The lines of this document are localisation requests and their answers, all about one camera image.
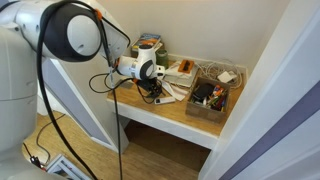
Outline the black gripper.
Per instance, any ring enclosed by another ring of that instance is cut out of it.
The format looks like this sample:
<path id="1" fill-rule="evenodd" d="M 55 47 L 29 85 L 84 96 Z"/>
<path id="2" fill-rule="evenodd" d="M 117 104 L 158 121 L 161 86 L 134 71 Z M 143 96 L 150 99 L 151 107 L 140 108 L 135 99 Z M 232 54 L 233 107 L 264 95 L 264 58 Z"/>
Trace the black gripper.
<path id="1" fill-rule="evenodd" d="M 138 80 L 134 79 L 133 82 L 140 88 L 146 91 L 146 97 L 152 98 L 153 95 L 155 97 L 159 97 L 163 95 L 162 84 L 157 78 Z"/>

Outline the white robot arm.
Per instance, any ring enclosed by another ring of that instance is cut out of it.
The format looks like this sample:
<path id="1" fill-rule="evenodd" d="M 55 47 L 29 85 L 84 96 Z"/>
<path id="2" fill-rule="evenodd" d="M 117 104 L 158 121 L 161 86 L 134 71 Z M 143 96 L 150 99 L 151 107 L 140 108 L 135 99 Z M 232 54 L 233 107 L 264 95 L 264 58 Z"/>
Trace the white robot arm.
<path id="1" fill-rule="evenodd" d="M 142 45 L 136 58 L 125 57 L 130 39 L 97 0 L 4 0 L 0 23 L 0 179 L 62 180 L 22 154 L 37 124 L 37 95 L 65 102 L 54 63 L 100 55 L 111 70 L 146 80 L 157 76 L 155 50 Z"/>

